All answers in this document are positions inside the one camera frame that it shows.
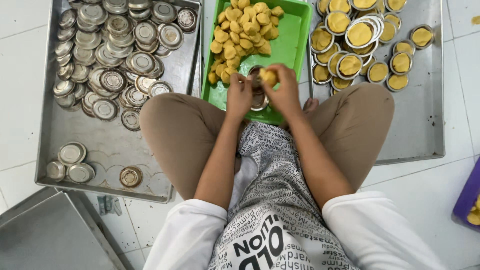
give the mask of purple container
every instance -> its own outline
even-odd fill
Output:
[[[477,161],[473,168],[472,174],[468,178],[463,187],[460,197],[456,201],[453,208],[453,220],[457,223],[468,226],[471,229],[480,232],[480,226],[473,225],[467,220],[467,216],[475,205],[477,197],[480,193],[480,160]]]

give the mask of metal sheet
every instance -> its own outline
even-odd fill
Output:
[[[73,194],[44,188],[0,216],[0,269],[125,270]]]
[[[310,26],[312,32],[321,17],[316,12],[316,1],[308,0],[308,3],[312,4],[314,10]],[[435,41],[430,47],[415,53],[407,88],[392,93],[395,114],[376,165],[435,159],[445,155],[442,2],[408,1],[399,16],[402,19],[400,31],[390,44],[375,51],[377,60],[389,62],[393,45],[399,40],[408,39],[410,30],[418,25],[430,25]],[[354,83],[364,81],[366,78],[359,76]],[[330,84],[313,84],[313,95],[320,102],[325,101],[330,97]]]
[[[162,80],[169,82],[174,92],[192,94],[201,86],[200,22],[202,21],[201,2],[190,0],[169,1],[177,8],[191,7],[198,12],[198,24],[194,33],[185,34],[182,47],[172,52],[162,61],[165,73]],[[48,25],[47,55],[45,63],[44,98],[41,136],[35,182],[39,185],[82,190],[114,196],[168,203],[173,186],[155,161],[152,152],[142,137],[141,131],[127,130],[120,117],[112,122],[102,122],[86,116],[82,110],[67,112],[53,100],[52,88],[56,81],[55,47],[57,46],[58,18],[62,11],[70,8],[66,0],[52,0]],[[60,146],[69,141],[79,141],[87,148],[85,163],[96,171],[95,178],[87,184],[70,181],[55,182],[46,177],[45,168],[57,155]],[[137,166],[143,174],[142,183],[135,188],[120,184],[119,173],[126,166]]]

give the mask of khaki pants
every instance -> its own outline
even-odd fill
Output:
[[[354,190],[374,165],[393,112],[393,98],[385,88],[363,83],[342,90],[307,115]],[[214,105],[176,93],[155,96],[143,106],[143,136],[183,199],[193,198],[224,118],[225,112]],[[236,172],[239,168],[237,157]]]

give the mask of green plastic tray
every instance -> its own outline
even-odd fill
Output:
[[[268,66],[273,63],[283,63],[292,68],[297,73],[297,81],[300,80],[303,58],[307,46],[307,38],[310,31],[310,22],[312,21],[312,7],[299,0],[251,0],[251,4],[265,2],[270,9],[280,6],[285,14],[280,17],[278,25],[278,38],[270,41],[272,55],[251,55],[243,58],[238,68],[239,73],[247,75],[248,71],[254,65]],[[216,0],[215,17],[210,34],[210,43],[213,41],[213,29],[217,25],[216,18],[230,5],[229,0]],[[206,100],[222,110],[227,108],[227,89],[229,84],[221,81],[211,85],[208,81],[210,66],[214,62],[213,53],[207,55],[204,74],[204,84],[202,86],[202,99]],[[268,124],[278,125],[283,121],[282,115],[268,106],[261,111],[250,111],[246,115],[247,119],[260,121]]]

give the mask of person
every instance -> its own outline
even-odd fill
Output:
[[[226,111],[174,93],[144,105],[143,135],[185,200],[144,270],[445,269],[384,194],[356,193],[390,127],[390,93],[362,83],[302,110],[295,71],[267,69],[284,128],[244,119],[252,79],[241,74]]]

